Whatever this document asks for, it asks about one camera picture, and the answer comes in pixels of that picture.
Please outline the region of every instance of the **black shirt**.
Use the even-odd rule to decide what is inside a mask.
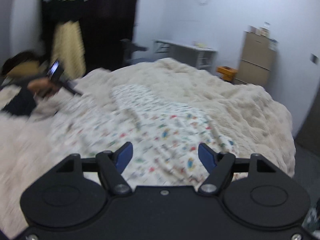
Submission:
[[[2,109],[2,111],[16,116],[30,116],[36,106],[31,91],[26,87],[22,87],[20,92]]]

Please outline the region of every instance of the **yellow towel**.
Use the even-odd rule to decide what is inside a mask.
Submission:
[[[64,73],[68,78],[76,79],[85,74],[84,45],[79,22],[57,24],[51,64],[57,59],[63,63]]]

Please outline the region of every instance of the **desk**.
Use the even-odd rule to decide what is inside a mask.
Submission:
[[[190,44],[169,40],[155,40],[154,53],[168,53],[172,57],[182,63],[189,64],[197,69],[212,67],[216,50],[210,48],[199,48]]]

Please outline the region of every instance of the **fluffy white blanket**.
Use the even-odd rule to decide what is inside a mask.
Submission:
[[[94,95],[107,112],[117,109],[111,89],[122,84],[144,85],[166,100],[202,109],[215,120],[219,131],[238,145],[239,157],[249,158],[252,153],[260,153],[289,176],[294,174],[291,114],[273,101],[262,87],[234,86],[204,70],[169,58],[111,73],[98,69],[78,83],[77,89]],[[0,106],[14,93],[16,91],[10,89],[1,91]],[[70,95],[61,91],[48,102],[41,103],[30,120],[0,115],[0,228],[9,237],[26,226],[19,209],[23,190],[64,157],[50,155],[47,135],[52,119],[39,120],[50,111],[54,113],[59,102],[67,98]]]

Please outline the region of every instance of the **curtain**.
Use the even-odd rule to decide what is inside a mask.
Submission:
[[[97,67],[116,70],[121,67],[121,39],[133,37],[137,0],[89,0],[79,20],[85,49],[87,71]],[[45,13],[43,2],[43,33],[46,55],[50,58],[56,22]]]

